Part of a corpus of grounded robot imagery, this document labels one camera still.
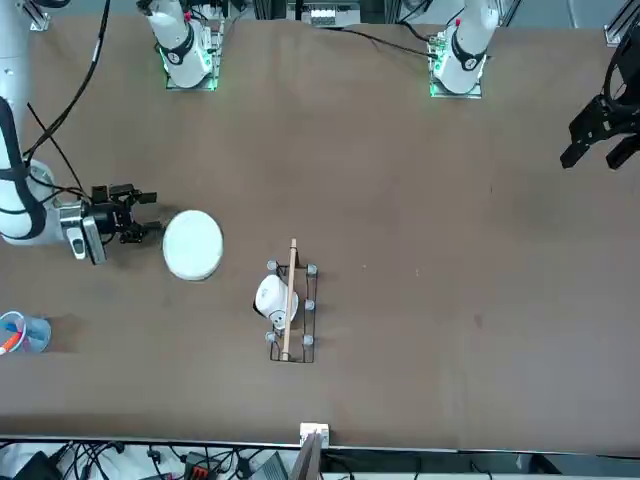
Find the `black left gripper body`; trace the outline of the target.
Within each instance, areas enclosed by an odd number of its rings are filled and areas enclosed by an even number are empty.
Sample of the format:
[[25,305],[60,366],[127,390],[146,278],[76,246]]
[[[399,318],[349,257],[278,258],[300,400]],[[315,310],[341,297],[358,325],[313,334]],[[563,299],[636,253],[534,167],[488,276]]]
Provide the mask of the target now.
[[[620,77],[620,85],[615,92],[611,90],[614,76]],[[607,105],[610,135],[639,130],[639,72],[622,74],[618,69],[607,72]]]

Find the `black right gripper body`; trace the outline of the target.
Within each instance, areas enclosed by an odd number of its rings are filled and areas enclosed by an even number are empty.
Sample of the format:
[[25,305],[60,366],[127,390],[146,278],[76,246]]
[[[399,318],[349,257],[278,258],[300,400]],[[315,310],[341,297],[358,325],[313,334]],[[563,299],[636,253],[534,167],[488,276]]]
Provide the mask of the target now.
[[125,185],[93,186],[88,215],[93,217],[101,243],[107,245],[115,238],[124,244],[124,198]]

